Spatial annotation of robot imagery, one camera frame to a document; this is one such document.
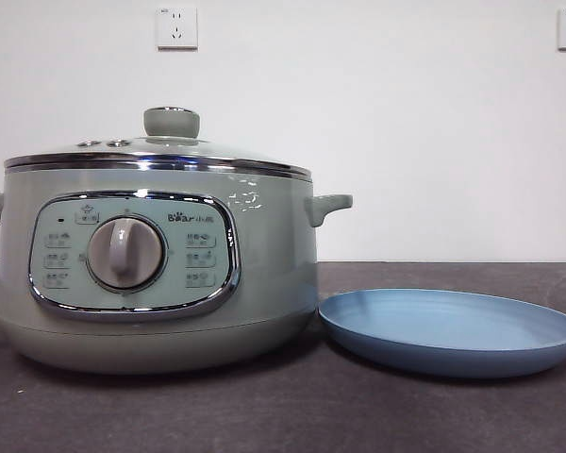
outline stainless steel rim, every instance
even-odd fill
[[[108,169],[178,170],[193,172],[242,173],[290,177],[312,182],[310,171],[283,163],[249,159],[223,159],[171,154],[59,153],[36,154],[8,159],[6,173],[38,170]]]

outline gray table surface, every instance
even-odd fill
[[[438,288],[566,312],[566,263],[326,262],[319,276],[321,297]],[[566,361],[513,379],[425,377],[353,356],[315,318],[251,361],[105,377],[28,360],[0,328],[0,452],[36,451],[566,452]]]

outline ceramic plate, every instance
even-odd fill
[[[566,359],[566,314],[484,294],[364,290],[319,307],[331,337],[369,360],[456,378],[507,378]]]

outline sage green cooker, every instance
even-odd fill
[[[256,356],[317,304],[314,228],[350,195],[306,169],[197,140],[199,116],[144,113],[147,137],[5,163],[0,320],[55,366],[162,373]]]

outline lid knob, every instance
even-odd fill
[[[144,111],[147,135],[197,138],[199,115],[181,107],[154,107]]]

